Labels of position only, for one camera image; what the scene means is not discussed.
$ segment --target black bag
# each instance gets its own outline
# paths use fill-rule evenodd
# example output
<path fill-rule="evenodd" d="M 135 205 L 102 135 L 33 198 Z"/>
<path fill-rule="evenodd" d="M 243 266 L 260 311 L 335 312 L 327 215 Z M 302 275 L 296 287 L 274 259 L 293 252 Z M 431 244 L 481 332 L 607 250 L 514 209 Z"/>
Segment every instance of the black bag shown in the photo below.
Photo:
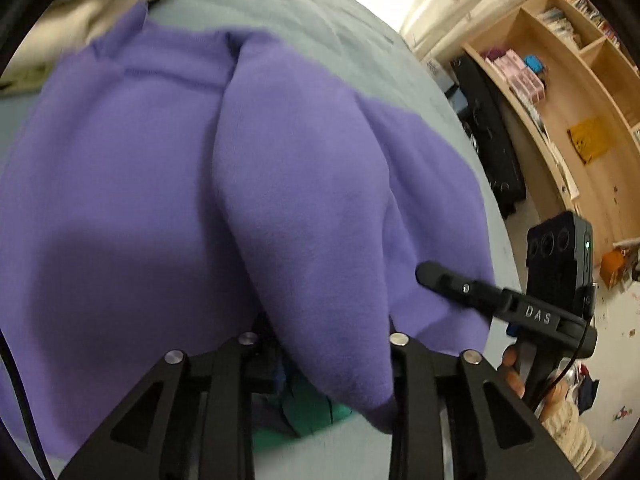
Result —
<path fill-rule="evenodd" d="M 460 120 L 476 139 L 478 155 L 503 218 L 527 197 L 520 165 L 498 104 L 504 99 L 491 78 L 468 55 L 451 63 L 469 106 Z"/>

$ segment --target purple sweatshirt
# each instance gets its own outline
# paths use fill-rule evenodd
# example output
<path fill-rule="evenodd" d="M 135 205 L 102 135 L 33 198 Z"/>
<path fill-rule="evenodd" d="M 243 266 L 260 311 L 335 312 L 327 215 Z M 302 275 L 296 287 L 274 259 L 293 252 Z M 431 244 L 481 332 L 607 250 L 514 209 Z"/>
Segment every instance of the purple sweatshirt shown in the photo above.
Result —
<path fill-rule="evenodd" d="M 474 174 L 267 33 L 145 19 L 60 63 L 0 182 L 0 326 L 46 450 L 72 456 L 165 352 L 261 308 L 319 390 L 388 426 L 389 315 L 484 347 L 487 322 L 414 277 L 433 259 L 493 281 Z M 19 433 L 7 381 L 0 416 Z"/>

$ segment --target black frame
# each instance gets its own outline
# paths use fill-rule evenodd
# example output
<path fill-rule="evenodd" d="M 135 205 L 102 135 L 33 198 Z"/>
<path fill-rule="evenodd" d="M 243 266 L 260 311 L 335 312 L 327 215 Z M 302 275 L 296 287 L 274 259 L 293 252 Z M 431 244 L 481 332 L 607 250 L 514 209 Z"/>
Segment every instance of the black frame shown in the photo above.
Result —
<path fill-rule="evenodd" d="M 0 0 L 0 72 L 20 42 L 53 0 Z M 640 0 L 591 0 L 609 20 L 631 57 L 640 64 Z M 38 480 L 39 476 L 0 425 L 0 470 L 11 480 Z M 602 476 L 603 480 L 636 478 L 640 470 L 640 423 Z"/>

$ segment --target light blue bedsheet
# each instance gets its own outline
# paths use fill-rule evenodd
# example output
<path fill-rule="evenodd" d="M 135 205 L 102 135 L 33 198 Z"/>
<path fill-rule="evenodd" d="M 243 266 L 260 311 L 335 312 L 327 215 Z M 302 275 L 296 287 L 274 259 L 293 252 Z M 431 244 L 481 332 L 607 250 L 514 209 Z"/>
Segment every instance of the light blue bedsheet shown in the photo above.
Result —
<path fill-rule="evenodd" d="M 261 27 L 364 94 L 419 114 L 474 170 L 484 197 L 498 285 L 519 290 L 510 242 L 480 161 L 455 113 L 402 38 L 354 0 L 163 0 L 150 15 L 162 25 L 205 30 Z M 37 95 L 0 99 L 0 160 Z M 485 355 L 497 365 L 508 343 L 492 324 Z M 27 455 L 30 450 L 22 446 Z M 388 478 L 390 437 L 361 417 L 255 459 L 260 480 Z M 55 471 L 63 463 L 54 461 Z"/>

